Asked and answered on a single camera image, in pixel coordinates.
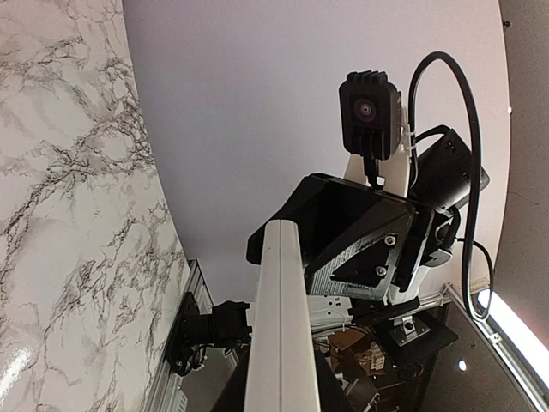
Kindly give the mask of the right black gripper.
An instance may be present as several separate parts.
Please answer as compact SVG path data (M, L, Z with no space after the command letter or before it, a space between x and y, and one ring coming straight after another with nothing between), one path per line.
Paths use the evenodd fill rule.
M373 222L380 222L385 216L409 217L414 205L365 185L313 173L299 182L270 217L298 226L301 258L307 265L306 293L352 298L352 321L359 326L422 311L419 287L431 269L452 258L461 225L459 209L452 206L434 214L430 232L423 238L416 233L408 238L397 232L371 234L340 251L326 250L369 212L375 215Z

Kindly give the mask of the white remote control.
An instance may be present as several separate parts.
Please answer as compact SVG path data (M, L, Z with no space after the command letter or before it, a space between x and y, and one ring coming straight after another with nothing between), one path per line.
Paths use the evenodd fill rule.
M315 355L299 231L270 221L264 232L245 411L319 411Z

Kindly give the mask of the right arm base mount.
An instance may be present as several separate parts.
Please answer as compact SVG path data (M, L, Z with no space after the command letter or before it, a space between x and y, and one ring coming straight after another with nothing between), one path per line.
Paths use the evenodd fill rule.
M200 349L199 360L193 360L192 371L203 364L208 348L236 349L250 344L252 327L248 325L247 302L225 301L205 315L184 319L184 337L190 348Z

